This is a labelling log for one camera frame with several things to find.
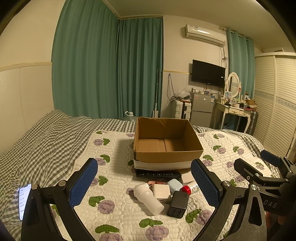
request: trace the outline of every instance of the white louvered wardrobe door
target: white louvered wardrobe door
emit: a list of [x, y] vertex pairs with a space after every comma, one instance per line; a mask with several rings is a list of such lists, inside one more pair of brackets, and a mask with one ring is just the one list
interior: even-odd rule
[[264, 56], [256, 58], [254, 100], [257, 103], [258, 121], [254, 137], [262, 144], [269, 125], [274, 101], [274, 58]]
[[296, 59], [276, 56], [276, 102], [264, 147], [286, 156], [296, 127]]

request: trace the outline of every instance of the phone screen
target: phone screen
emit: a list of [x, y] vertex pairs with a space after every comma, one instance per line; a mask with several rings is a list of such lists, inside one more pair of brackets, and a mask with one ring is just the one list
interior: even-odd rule
[[22, 220], [22, 218], [24, 216], [24, 211], [25, 211], [25, 207], [26, 207], [26, 203], [27, 203], [27, 199], [28, 199], [30, 190], [31, 190], [31, 183], [29, 183], [28, 185], [20, 188], [20, 192], [19, 192], [19, 214], [20, 214], [20, 220]]

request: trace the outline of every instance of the teal curtain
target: teal curtain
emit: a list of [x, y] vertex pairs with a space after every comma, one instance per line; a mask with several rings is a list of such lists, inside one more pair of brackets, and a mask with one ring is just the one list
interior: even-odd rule
[[55, 109], [117, 118], [118, 19], [100, 0], [66, 0], [52, 48]]
[[254, 42], [245, 36], [240, 37], [236, 31], [227, 30], [229, 48], [229, 73], [236, 72], [242, 83], [241, 94], [247, 91], [250, 98], [254, 95], [255, 52]]
[[135, 116], [151, 117], [155, 106], [156, 83], [157, 109], [160, 113], [163, 19], [120, 20], [117, 62], [118, 116], [123, 117], [126, 111], [132, 111]]

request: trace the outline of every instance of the gray checkered bedsheet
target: gray checkered bedsheet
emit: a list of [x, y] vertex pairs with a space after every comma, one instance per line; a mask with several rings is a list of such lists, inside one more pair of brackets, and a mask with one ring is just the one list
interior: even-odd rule
[[[194, 128], [199, 133], [212, 131], [210, 128]], [[75, 160], [96, 130], [134, 132], [135, 123], [85, 116], [74, 118], [54, 110], [28, 130], [13, 147], [0, 154], [0, 219], [16, 240], [20, 240], [22, 225], [18, 214], [18, 189], [28, 183], [53, 186], [68, 177]], [[235, 131], [223, 131], [237, 135], [255, 156], [260, 157], [263, 146], [255, 138]]]

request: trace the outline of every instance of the wall-mounted air conditioner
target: wall-mounted air conditioner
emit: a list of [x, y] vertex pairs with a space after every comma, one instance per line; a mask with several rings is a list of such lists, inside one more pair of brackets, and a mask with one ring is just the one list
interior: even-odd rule
[[186, 24], [185, 26], [185, 37], [218, 45], [220, 47], [226, 44], [226, 35], [190, 24]]

